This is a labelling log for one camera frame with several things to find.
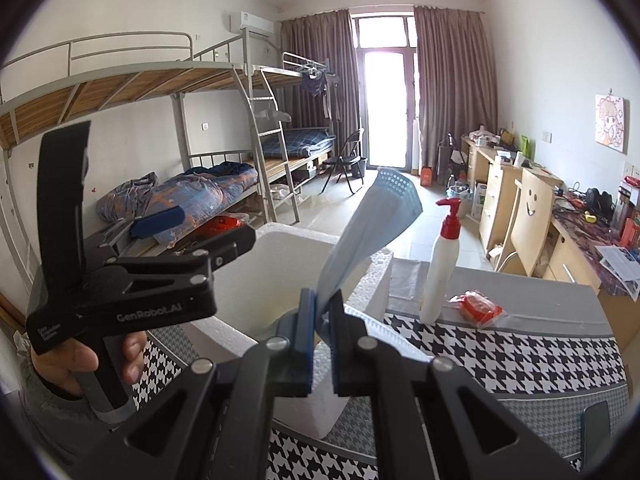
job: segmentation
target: smartphone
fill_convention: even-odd
[[[582,412],[582,469],[593,461],[600,447],[609,441],[610,432],[609,405],[606,400]]]

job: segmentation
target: air conditioner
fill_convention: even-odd
[[[243,28],[261,34],[262,36],[273,36],[275,29],[273,22],[254,16],[248,12],[233,12],[231,14],[231,32],[240,33]]]

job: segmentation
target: chair back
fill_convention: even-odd
[[[364,128],[358,128],[355,132],[349,135],[342,145],[340,150],[340,156],[347,155],[362,155],[362,134]],[[348,151],[350,144],[353,144],[351,151]]]
[[[553,187],[524,168],[520,203],[513,223],[511,242],[527,276],[532,275],[545,246],[553,206]]]

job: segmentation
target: black chair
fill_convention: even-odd
[[[355,194],[356,192],[351,189],[351,182],[349,182],[349,177],[347,176],[347,166],[352,166],[354,164],[359,163],[362,160],[362,134],[364,132],[364,128],[359,128],[357,131],[353,132],[347,140],[344,141],[342,148],[340,149],[339,156],[332,156],[328,158],[324,164],[326,166],[331,167],[331,171],[329,171],[329,176],[327,177],[326,182],[324,183],[324,187],[320,193],[324,193],[326,189],[326,185],[331,180],[332,174],[334,174],[334,170],[338,168],[338,171],[342,170],[340,174],[338,174],[338,179],[335,181],[337,184],[340,182],[340,178],[344,175],[347,179],[347,184],[349,185],[349,191],[351,194]],[[347,155],[350,145],[353,145],[351,151]],[[360,179],[362,180],[362,185],[364,186],[364,172],[360,172]]]

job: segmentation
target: upper bunk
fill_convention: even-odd
[[[98,50],[72,55],[75,44],[104,38],[119,36],[149,36],[166,35],[181,36],[188,40],[188,45],[141,45]],[[61,43],[45,46],[16,57],[5,63],[6,68],[18,62],[24,62],[47,50],[56,48],[67,49],[67,76],[55,81],[37,86],[23,94],[17,95],[6,102],[2,101],[0,87],[0,148],[10,150],[24,140],[37,136],[50,128],[66,123],[82,116],[129,104],[146,99],[153,99],[171,94],[191,93],[197,91],[225,90],[236,88],[236,72],[242,84],[247,83],[249,73],[252,74],[254,88],[262,88],[262,71],[272,88],[299,84],[302,81],[301,68],[324,68],[324,65],[313,60],[305,59],[290,53],[283,53],[281,68],[252,64],[248,45],[248,31],[229,40],[212,45],[200,52],[193,52],[193,40],[185,32],[144,31],[117,32],[86,36]],[[278,49],[266,38],[271,46]],[[220,62],[202,60],[208,53],[215,53],[217,49],[226,47],[227,57],[230,58],[230,45],[241,41],[244,62]],[[129,50],[149,49],[183,49],[189,51],[184,60],[153,61],[135,64],[109,66],[88,72],[72,74],[72,63],[75,60],[90,56],[100,56]]]

